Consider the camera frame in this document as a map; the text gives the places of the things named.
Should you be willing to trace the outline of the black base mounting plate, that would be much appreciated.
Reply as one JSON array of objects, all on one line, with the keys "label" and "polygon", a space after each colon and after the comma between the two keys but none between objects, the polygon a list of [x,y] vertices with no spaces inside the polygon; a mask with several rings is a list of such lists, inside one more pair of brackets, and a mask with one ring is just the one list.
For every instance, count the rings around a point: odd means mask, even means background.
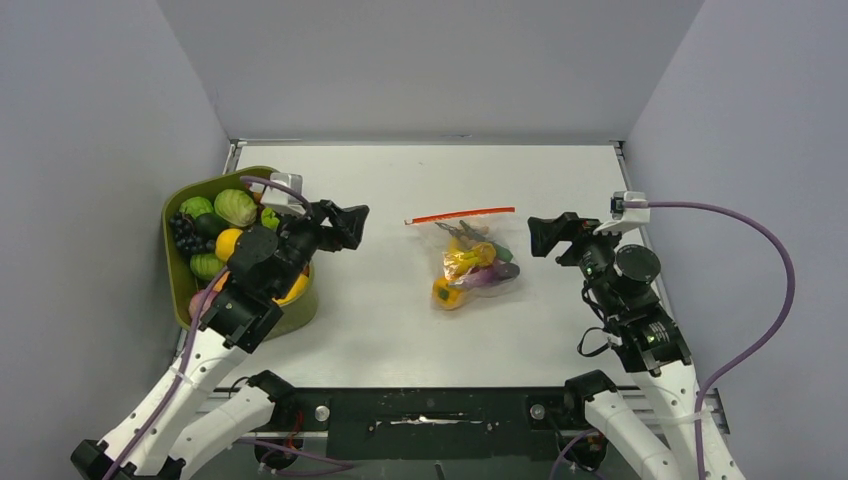
[{"label": "black base mounting plate", "polygon": [[547,461],[588,427],[562,387],[300,388],[258,430],[339,460]]}]

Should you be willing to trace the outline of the green toy cabbage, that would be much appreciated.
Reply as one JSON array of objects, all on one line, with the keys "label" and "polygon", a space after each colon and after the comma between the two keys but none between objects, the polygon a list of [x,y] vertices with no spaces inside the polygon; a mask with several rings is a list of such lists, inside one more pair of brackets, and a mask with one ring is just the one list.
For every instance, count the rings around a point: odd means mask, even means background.
[{"label": "green toy cabbage", "polygon": [[178,212],[196,219],[205,214],[213,213],[214,206],[209,199],[195,196],[183,201],[178,208]]}]

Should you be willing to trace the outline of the purple toy onion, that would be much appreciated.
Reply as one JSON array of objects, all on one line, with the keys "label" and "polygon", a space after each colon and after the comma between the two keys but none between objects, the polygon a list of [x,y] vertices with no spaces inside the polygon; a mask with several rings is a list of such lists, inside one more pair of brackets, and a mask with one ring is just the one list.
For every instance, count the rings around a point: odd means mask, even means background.
[{"label": "purple toy onion", "polygon": [[203,314],[210,308],[212,302],[217,296],[217,291],[197,292],[190,300],[188,306],[188,322],[191,323],[195,318],[201,318]]}]

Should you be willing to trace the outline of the black toy grapes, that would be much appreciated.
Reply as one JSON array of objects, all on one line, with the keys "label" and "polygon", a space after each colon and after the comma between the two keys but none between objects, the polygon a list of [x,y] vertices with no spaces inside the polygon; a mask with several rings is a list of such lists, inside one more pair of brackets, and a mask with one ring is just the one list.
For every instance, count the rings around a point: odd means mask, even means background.
[{"label": "black toy grapes", "polygon": [[182,256],[190,258],[213,252],[214,242],[198,232],[191,215],[176,212],[167,223],[175,246]]}]

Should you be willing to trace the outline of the yellow toy banana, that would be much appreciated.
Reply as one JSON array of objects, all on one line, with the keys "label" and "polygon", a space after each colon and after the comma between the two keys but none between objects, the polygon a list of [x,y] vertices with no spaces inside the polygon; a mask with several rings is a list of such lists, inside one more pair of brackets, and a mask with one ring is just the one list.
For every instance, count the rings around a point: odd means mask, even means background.
[{"label": "yellow toy banana", "polygon": [[445,273],[450,276],[462,276],[475,268],[491,265],[495,260],[492,243],[477,243],[469,249],[451,247],[444,254]]}]

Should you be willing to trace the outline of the yellow toy lemon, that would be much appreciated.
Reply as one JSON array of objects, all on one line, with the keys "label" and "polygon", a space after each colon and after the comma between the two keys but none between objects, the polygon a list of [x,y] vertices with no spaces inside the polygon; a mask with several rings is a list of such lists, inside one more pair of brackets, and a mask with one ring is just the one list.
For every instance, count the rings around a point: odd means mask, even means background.
[{"label": "yellow toy lemon", "polygon": [[310,281],[308,274],[301,273],[287,295],[274,298],[274,302],[279,306],[284,306],[296,301],[309,289]]}]

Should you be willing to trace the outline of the striped green toy melon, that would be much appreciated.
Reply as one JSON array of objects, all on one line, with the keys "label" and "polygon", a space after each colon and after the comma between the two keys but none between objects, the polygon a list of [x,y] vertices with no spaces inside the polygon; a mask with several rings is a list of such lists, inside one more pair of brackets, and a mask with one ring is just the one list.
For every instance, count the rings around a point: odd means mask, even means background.
[{"label": "striped green toy melon", "polygon": [[189,269],[192,274],[203,282],[209,282],[226,266],[214,253],[192,255],[189,259]]}]

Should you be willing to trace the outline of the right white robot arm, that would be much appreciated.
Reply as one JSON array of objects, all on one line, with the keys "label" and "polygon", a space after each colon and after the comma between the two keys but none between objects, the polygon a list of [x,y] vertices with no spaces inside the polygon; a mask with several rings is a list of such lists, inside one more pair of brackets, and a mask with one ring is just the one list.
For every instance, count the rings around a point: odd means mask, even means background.
[{"label": "right white robot arm", "polygon": [[642,479],[743,478],[711,411],[697,404],[701,389],[690,349],[653,289],[661,272],[656,254],[622,244],[621,233],[574,212],[531,217],[528,228],[535,257],[568,243],[556,261],[580,270],[611,350],[648,401],[662,433],[655,435],[639,419],[600,370],[566,381],[566,420],[596,429]]}]

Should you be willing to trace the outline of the green toy chili pepper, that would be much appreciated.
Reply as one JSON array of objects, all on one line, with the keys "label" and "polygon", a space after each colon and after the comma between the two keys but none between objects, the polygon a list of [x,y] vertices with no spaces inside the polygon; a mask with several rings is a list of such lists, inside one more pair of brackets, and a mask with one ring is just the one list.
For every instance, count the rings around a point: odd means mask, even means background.
[{"label": "green toy chili pepper", "polygon": [[494,248],[495,259],[497,261],[503,262],[503,263],[511,263],[512,262],[514,256],[508,248],[506,248],[506,247],[504,247],[504,246],[502,246],[498,243],[492,243],[492,246]]}]

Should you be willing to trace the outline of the orange toy bell pepper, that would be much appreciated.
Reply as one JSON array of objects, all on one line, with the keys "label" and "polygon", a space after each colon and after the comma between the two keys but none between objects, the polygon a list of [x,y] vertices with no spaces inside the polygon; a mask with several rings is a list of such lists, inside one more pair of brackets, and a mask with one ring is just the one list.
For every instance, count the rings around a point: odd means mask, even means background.
[{"label": "orange toy bell pepper", "polygon": [[452,286],[445,277],[437,278],[432,285],[431,298],[433,304],[442,310],[455,310],[461,307],[467,297],[463,289]]}]

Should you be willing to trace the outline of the clear zip bag orange zipper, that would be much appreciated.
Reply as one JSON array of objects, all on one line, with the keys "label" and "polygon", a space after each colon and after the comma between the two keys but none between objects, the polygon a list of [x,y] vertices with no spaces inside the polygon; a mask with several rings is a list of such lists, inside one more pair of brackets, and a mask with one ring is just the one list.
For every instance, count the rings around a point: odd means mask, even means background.
[{"label": "clear zip bag orange zipper", "polygon": [[509,244],[516,208],[500,206],[407,219],[427,249],[434,279],[431,305],[454,311],[478,298],[509,293],[522,270]]}]

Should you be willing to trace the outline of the purple toy eggplant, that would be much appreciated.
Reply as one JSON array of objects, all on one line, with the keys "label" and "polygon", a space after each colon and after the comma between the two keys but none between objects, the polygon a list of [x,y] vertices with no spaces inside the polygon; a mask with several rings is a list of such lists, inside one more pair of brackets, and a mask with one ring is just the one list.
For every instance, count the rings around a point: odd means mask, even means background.
[{"label": "purple toy eggplant", "polygon": [[520,267],[511,262],[497,262],[477,268],[465,274],[458,282],[466,290],[488,289],[515,280],[521,273]]}]

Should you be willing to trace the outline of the yellow toy bell pepper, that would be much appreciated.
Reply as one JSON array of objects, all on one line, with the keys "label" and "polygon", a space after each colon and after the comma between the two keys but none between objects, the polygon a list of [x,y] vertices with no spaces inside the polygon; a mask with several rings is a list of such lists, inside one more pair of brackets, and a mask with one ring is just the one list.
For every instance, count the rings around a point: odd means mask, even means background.
[{"label": "yellow toy bell pepper", "polygon": [[215,240],[214,254],[222,262],[226,263],[233,255],[238,240],[244,233],[238,228],[223,230]]}]

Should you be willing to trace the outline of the light green toy lettuce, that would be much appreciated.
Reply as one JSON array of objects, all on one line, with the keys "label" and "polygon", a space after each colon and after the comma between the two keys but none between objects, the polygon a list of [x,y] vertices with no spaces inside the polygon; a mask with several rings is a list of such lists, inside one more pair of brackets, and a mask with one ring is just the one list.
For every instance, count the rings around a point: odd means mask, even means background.
[{"label": "light green toy lettuce", "polygon": [[215,197],[213,207],[218,216],[236,227],[249,226],[257,217],[257,205],[253,197],[243,190],[221,191]]}]

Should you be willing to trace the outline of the olive green food bin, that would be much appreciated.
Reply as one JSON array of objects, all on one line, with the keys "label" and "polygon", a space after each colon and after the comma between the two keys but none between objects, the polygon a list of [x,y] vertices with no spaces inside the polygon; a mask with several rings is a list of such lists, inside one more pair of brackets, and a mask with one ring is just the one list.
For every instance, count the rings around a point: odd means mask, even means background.
[{"label": "olive green food bin", "polygon": [[[162,209],[162,225],[170,293],[176,321],[181,328],[189,328],[189,302],[197,292],[205,288],[208,282],[198,280],[189,269],[189,259],[178,252],[167,223],[168,218],[178,212],[180,204],[188,198],[201,196],[212,202],[214,197],[225,189],[239,187],[245,189],[245,185],[239,180],[241,176],[269,179],[269,176],[275,172],[277,171],[268,166],[248,167],[183,187],[165,201]],[[299,330],[315,318],[319,301],[317,291],[313,287],[314,272],[313,267],[304,271],[311,279],[309,289],[296,301],[281,306],[283,317],[265,337],[266,341]]]}]

